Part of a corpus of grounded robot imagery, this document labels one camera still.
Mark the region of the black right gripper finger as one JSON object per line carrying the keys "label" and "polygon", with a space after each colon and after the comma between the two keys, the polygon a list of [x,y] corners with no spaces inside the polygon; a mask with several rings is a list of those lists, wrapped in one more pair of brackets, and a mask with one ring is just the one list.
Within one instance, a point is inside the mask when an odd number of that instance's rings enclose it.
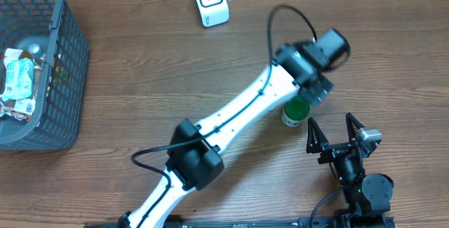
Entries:
{"label": "black right gripper finger", "polygon": [[346,113],[345,120],[349,141],[353,142],[355,140],[357,132],[364,128],[364,125],[360,123],[351,112]]}
{"label": "black right gripper finger", "polygon": [[313,117],[307,120],[307,146],[306,153],[317,154],[321,153],[325,146],[329,145],[329,141],[323,134],[317,122]]}

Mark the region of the green lid white jar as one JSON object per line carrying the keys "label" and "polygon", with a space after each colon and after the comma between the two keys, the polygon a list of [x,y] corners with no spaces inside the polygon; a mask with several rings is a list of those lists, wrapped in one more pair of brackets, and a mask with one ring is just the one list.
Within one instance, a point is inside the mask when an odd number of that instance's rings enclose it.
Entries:
{"label": "green lid white jar", "polygon": [[287,126],[299,126],[309,115],[310,104],[299,95],[296,95],[283,106],[281,120]]}

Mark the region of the yellow liquid bottle silver cap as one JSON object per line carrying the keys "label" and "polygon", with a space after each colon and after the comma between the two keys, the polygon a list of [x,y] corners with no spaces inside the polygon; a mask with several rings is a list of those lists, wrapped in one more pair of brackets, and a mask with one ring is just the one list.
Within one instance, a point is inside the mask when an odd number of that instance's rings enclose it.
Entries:
{"label": "yellow liquid bottle silver cap", "polygon": [[43,69],[43,64],[45,63],[45,56],[48,49],[48,36],[26,36],[25,38],[19,40],[15,44],[15,47],[22,49],[30,53],[35,61],[35,64]]}

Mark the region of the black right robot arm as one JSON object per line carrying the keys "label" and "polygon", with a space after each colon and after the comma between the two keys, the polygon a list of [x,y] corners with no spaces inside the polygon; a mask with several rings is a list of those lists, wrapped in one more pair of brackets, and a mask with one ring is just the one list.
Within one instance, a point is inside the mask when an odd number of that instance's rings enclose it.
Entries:
{"label": "black right robot arm", "polygon": [[[307,121],[306,153],[318,154],[319,164],[328,164],[340,187],[325,196],[308,218],[300,221],[304,227],[395,227],[394,219],[385,213],[391,210],[390,200],[394,181],[383,173],[366,174],[363,160],[368,158],[382,141],[381,132],[366,128],[356,117],[345,115],[348,141],[330,144],[313,118]],[[316,216],[329,199],[342,193],[346,208],[336,210],[331,217]]]}

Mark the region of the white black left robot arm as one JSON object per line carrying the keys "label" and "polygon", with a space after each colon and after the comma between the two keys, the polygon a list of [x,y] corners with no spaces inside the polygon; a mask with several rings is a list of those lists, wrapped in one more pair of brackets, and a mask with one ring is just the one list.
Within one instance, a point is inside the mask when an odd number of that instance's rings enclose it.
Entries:
{"label": "white black left robot arm", "polygon": [[259,77],[216,113],[175,129],[161,181],[135,211],[123,214],[118,227],[162,227],[179,202],[210,184],[224,169],[222,153],[249,126],[295,96],[319,105],[333,88],[323,73],[350,53],[349,42],[329,29],[315,41],[284,44]]}

